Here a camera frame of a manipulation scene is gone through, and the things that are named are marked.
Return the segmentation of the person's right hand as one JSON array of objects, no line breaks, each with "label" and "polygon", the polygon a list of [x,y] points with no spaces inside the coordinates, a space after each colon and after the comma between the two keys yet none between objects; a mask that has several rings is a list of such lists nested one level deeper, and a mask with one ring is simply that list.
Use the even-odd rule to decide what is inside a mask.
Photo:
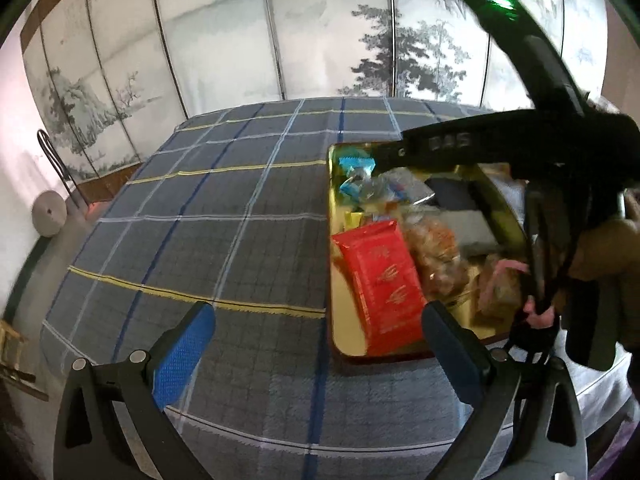
[{"label": "person's right hand", "polygon": [[639,222],[616,219],[582,234],[570,276],[592,281],[610,275],[639,275]]}]

